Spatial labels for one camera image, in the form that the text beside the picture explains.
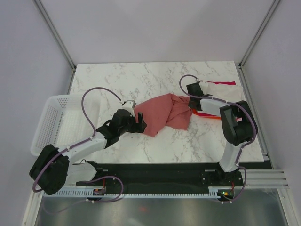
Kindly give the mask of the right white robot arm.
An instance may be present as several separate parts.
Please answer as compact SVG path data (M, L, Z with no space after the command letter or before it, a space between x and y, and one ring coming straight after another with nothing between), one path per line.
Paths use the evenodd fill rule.
M221 118L226 146L219 161L221 170L216 172L215 179L218 184L227 185L232 180L231 172L238 169L243 148L251 144L257 135L258 128L252 112L244 100L234 103L205 95L199 82L186 88L191 109Z

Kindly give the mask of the pink t shirt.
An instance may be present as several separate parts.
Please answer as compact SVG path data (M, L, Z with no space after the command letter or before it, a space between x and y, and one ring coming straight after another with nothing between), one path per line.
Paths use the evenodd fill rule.
M187 130L192 116L189 100L189 97L169 93L137 105L135 113L142 113L147 124L143 133L155 137L165 126Z

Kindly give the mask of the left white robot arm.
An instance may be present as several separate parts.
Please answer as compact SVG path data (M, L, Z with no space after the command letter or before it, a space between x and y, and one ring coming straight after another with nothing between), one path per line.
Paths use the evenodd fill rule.
M45 146L29 172L34 180L32 191L53 195L64 186L75 162L112 146L125 133L143 133L146 127L143 113L132 116L129 111L118 109L112 119L94 130L92 137L64 148Z

